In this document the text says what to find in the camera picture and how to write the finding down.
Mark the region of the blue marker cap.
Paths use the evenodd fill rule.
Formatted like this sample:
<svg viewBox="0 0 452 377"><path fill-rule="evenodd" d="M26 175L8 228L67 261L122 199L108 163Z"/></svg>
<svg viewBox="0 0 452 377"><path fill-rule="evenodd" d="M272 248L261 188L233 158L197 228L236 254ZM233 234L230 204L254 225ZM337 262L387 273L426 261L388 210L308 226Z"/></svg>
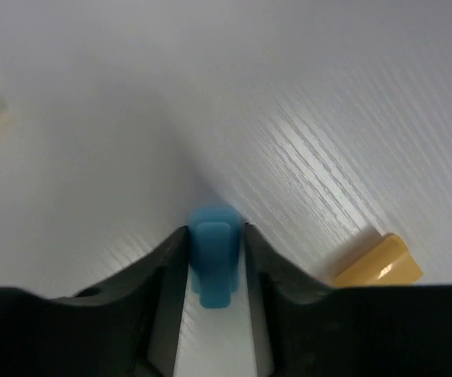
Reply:
<svg viewBox="0 0 452 377"><path fill-rule="evenodd" d="M232 207L202 207L190 214L191 289L206 309L223 309L239 288L242 219Z"/></svg>

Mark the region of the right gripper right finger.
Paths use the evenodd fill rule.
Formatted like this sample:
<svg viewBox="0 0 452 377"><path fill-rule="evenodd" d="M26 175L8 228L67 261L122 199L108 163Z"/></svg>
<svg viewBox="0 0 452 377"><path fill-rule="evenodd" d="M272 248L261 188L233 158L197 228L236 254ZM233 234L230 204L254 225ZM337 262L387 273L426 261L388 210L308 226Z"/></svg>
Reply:
<svg viewBox="0 0 452 377"><path fill-rule="evenodd" d="M332 288L244 231L259 376L452 376L452 285Z"/></svg>

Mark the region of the orange marker cap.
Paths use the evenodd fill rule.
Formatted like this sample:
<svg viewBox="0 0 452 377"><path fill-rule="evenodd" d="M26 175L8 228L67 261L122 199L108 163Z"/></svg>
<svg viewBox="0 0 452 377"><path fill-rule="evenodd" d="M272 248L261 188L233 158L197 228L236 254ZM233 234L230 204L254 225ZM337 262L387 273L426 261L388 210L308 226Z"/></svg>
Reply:
<svg viewBox="0 0 452 377"><path fill-rule="evenodd" d="M395 233L372 233L336 263L335 287L411 285L424 276L408 246Z"/></svg>

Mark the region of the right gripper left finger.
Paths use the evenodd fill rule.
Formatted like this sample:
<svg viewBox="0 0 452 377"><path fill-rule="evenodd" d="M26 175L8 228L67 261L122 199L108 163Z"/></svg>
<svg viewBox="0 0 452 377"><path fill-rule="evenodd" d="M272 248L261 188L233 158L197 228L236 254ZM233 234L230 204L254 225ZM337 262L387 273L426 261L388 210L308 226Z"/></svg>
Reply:
<svg viewBox="0 0 452 377"><path fill-rule="evenodd" d="M71 297L0 287L0 376L171 376L188 230Z"/></svg>

